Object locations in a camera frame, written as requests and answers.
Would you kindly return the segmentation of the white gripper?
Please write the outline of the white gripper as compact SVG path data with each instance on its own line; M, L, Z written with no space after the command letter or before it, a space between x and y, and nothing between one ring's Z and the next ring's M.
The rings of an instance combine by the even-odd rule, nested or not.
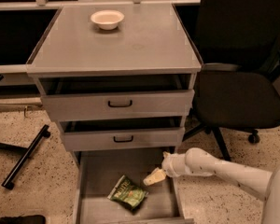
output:
M143 183L146 186L162 182L166 175L169 177L180 177L182 175L189 175L189 168L186 165L186 159L184 154L170 154L169 152L163 151L163 161L161 168L157 167L148 175Z

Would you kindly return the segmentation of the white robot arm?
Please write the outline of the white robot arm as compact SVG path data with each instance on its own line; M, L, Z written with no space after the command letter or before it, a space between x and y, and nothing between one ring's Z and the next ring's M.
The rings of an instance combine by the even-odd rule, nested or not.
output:
M193 147L183 154L163 153L161 168L144 179L146 186L166 177L215 175L263 201L261 224L280 224L280 166L273 172L218 159Z

